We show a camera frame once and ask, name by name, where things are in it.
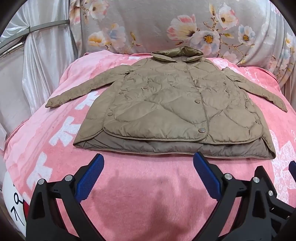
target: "jacket sleeve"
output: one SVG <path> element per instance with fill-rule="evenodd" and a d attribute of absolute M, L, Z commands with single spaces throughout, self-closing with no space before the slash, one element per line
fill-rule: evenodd
<path fill-rule="evenodd" d="M 278 97 L 277 95 L 269 92 L 268 90 L 264 89 L 263 87 L 255 84 L 255 83 L 249 81 L 247 78 L 232 71 L 228 67 L 223 69 L 222 71 L 226 74 L 226 76 L 228 78 L 233 80 L 235 82 L 235 84 L 238 85 L 239 88 L 241 88 L 251 94 L 263 97 L 263 98 L 267 99 L 268 101 L 272 102 L 275 106 L 277 106 L 278 108 L 280 108 L 284 112 L 288 112 L 284 101 L 280 97 Z"/>
<path fill-rule="evenodd" d="M 123 79 L 127 74 L 137 69 L 137 66 L 119 65 L 112 69 L 106 70 L 98 74 L 96 77 L 75 86 L 64 93 L 50 98 L 45 105 L 46 108 L 54 108 L 67 103 L 70 100 L 84 96 L 92 90 L 112 84 L 113 82 Z"/>

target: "blue gripper pad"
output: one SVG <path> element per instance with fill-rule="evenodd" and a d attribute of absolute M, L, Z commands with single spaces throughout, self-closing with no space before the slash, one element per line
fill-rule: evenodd
<path fill-rule="evenodd" d="M 194 154 L 193 165 L 210 197 L 219 201 L 221 198 L 221 184 L 199 153 Z"/>
<path fill-rule="evenodd" d="M 289 164 L 289 172 L 291 173 L 292 177 L 294 178 L 296 182 L 296 162 L 291 161 Z"/>
<path fill-rule="evenodd" d="M 104 168 L 104 157 L 98 155 L 76 186 L 75 198 L 78 203 L 87 199 Z"/>

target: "pink flower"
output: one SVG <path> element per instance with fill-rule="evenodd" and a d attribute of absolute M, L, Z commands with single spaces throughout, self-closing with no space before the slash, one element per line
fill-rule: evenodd
<path fill-rule="evenodd" d="M 239 23 L 234 11 L 231 7 L 227 6 L 226 3 L 224 3 L 224 6 L 219 9 L 217 19 L 224 30 L 230 29 Z"/>
<path fill-rule="evenodd" d="M 80 23 L 80 6 L 79 1 L 71 2 L 70 9 L 69 9 L 69 20 L 71 24 L 78 24 Z"/>
<path fill-rule="evenodd" d="M 194 14 L 191 17 L 179 15 L 171 21 L 170 25 L 167 29 L 168 37 L 173 41 L 181 41 L 181 43 L 189 40 L 197 31 Z"/>
<path fill-rule="evenodd" d="M 106 0 L 94 0 L 89 7 L 89 12 L 92 18 L 102 21 L 107 13 L 109 3 Z"/>

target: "floral pillow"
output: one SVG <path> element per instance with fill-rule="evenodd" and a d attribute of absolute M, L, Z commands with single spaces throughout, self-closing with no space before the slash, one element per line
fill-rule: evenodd
<path fill-rule="evenodd" d="M 296 38 L 269 0 L 71 0 L 79 55 L 149 53 L 188 45 L 206 57 L 274 73 L 281 85 L 295 65 Z"/>

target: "quilted jacket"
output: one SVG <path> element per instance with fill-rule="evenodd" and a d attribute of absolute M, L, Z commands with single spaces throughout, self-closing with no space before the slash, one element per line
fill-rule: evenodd
<path fill-rule="evenodd" d="M 58 107 L 94 89 L 111 86 L 90 107 L 74 146 L 139 154 L 275 158 L 261 110 L 247 92 L 287 112 L 275 94 L 233 72 L 220 70 L 202 52 L 180 47 L 120 65 L 51 98 Z"/>

